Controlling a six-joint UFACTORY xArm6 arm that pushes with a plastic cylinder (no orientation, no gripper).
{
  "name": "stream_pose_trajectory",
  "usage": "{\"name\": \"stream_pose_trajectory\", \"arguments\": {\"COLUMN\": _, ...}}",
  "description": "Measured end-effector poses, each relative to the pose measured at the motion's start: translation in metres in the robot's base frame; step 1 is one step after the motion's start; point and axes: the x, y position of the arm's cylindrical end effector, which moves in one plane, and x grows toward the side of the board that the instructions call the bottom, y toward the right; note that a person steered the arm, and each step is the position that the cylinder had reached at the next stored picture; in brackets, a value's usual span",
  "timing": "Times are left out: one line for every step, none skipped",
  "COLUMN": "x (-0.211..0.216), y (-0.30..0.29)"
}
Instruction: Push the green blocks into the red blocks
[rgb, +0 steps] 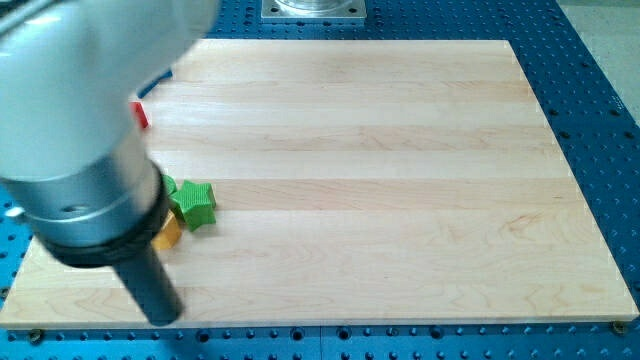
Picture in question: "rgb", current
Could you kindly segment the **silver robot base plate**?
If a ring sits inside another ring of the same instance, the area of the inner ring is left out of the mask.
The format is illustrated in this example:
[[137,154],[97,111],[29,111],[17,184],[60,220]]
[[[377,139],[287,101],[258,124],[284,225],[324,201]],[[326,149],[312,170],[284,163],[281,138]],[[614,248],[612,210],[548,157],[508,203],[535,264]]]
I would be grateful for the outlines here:
[[285,20],[364,20],[365,0],[262,0],[261,18]]

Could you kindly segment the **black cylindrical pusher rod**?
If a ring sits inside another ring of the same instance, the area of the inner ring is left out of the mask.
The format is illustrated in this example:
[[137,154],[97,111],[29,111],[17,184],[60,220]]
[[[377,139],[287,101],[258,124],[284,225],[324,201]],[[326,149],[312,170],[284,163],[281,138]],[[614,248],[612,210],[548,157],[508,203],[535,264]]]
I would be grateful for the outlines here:
[[151,245],[113,268],[150,324],[166,326],[182,314],[178,292]]

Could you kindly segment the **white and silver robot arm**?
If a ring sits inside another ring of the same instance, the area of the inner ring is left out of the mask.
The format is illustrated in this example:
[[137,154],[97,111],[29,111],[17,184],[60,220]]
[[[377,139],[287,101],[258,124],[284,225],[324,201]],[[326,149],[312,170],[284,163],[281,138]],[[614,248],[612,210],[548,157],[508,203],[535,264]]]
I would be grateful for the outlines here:
[[182,303],[152,248],[169,210],[130,96],[214,25],[218,0],[28,1],[1,19],[1,183],[58,261],[115,270],[147,320]]

